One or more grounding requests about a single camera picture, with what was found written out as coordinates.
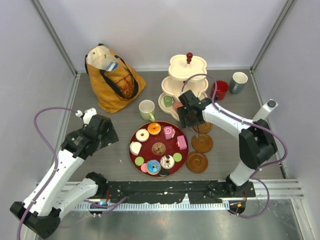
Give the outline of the salmon pink swirl roll cake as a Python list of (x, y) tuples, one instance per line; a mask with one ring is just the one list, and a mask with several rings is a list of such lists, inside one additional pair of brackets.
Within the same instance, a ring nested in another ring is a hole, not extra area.
[(174, 108), (176, 113), (178, 112), (178, 108), (180, 108), (180, 107), (183, 107), (183, 104), (181, 102), (179, 102), (179, 101), (177, 101), (177, 102), (175, 102), (173, 104), (173, 108)]

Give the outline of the white cream cake slice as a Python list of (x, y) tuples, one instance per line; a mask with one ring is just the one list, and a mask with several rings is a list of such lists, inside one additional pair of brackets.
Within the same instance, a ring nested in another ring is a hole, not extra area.
[(135, 156), (139, 155), (141, 148), (142, 148), (142, 144), (138, 141), (133, 141), (129, 145), (130, 153)]

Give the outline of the magenta swirl roll cake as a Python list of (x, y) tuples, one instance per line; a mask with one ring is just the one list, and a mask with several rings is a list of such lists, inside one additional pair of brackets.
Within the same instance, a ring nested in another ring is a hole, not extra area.
[(163, 128), (164, 137), (166, 140), (172, 139), (175, 135), (175, 130), (171, 126)]

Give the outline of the pink layered cake slice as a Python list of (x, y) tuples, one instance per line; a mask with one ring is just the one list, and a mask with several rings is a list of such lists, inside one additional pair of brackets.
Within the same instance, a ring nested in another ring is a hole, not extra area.
[(188, 142), (184, 135), (179, 135), (177, 137), (176, 145), (180, 150), (186, 150), (188, 148)]

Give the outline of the metal serving tongs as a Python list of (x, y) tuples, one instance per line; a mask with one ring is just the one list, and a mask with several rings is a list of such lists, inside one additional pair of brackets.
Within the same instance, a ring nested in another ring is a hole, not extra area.
[(198, 138), (200, 136), (201, 132), (200, 132), (200, 129), (199, 129), (198, 125), (190, 126), (189, 129), (194, 133), (194, 136), (196, 138)]

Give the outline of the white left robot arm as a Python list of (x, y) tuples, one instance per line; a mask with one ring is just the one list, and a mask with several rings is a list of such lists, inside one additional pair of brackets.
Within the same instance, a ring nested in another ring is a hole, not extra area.
[(75, 206), (95, 197), (103, 198), (108, 189), (107, 180), (100, 173), (90, 172), (68, 192), (61, 194), (71, 175), (98, 150), (118, 142), (119, 138), (109, 117), (95, 114), (84, 117), (82, 128), (65, 136), (51, 166), (34, 191), (24, 200), (15, 201), (10, 212), (43, 239), (50, 237), (61, 220)]

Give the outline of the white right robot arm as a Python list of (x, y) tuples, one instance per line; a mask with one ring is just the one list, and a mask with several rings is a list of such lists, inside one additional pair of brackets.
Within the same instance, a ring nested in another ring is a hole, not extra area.
[(178, 97), (182, 107), (177, 109), (182, 128), (211, 123), (238, 140), (240, 162), (226, 177), (226, 191), (239, 196), (251, 175), (278, 151), (270, 127), (264, 119), (252, 120), (238, 116), (208, 97), (200, 100), (191, 90)]

